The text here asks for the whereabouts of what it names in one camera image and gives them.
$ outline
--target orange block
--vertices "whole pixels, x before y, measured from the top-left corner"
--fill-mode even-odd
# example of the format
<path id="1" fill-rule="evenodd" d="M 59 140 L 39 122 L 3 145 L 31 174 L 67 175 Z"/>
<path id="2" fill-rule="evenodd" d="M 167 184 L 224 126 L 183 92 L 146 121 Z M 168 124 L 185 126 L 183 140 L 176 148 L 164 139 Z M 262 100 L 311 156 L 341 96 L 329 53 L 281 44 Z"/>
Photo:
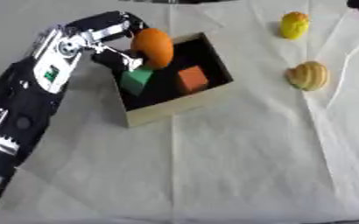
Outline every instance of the orange block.
<path id="1" fill-rule="evenodd" d="M 184 94 L 201 91 L 208 86 L 208 80 L 199 66 L 179 71 L 179 87 Z"/>

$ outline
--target table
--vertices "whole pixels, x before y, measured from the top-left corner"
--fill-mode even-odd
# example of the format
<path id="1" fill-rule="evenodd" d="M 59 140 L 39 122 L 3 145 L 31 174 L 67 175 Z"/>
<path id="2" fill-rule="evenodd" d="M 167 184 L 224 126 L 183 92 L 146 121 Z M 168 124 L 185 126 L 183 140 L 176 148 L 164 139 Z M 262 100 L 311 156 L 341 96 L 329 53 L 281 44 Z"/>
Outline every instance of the table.
<path id="1" fill-rule="evenodd" d="M 359 11 L 342 0 L 0 1 L 0 73 L 47 26 L 113 10 L 173 37 L 205 32 L 234 76 L 232 93 L 126 129 L 109 71 L 84 57 L 0 200 L 0 223 L 359 219 Z M 289 11 L 312 21 L 296 41 L 276 33 Z M 302 93 L 287 85 L 286 68 L 306 60 L 331 70 L 327 87 Z"/>

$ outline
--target black robot arm segment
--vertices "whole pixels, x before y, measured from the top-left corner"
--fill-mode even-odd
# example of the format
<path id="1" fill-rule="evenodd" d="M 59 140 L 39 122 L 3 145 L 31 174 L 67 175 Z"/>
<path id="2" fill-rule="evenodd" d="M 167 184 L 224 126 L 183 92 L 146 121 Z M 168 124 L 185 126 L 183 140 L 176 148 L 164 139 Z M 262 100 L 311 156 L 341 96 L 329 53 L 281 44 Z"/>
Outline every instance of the black robot arm segment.
<path id="1" fill-rule="evenodd" d="M 147 27 L 140 18 L 119 11 L 57 25 L 39 36 L 24 59 L 5 70 L 0 76 L 0 196 L 46 132 L 81 55 L 110 53 L 114 57 L 107 66 L 136 69 L 144 63 L 142 56 L 103 42 L 131 38 Z"/>

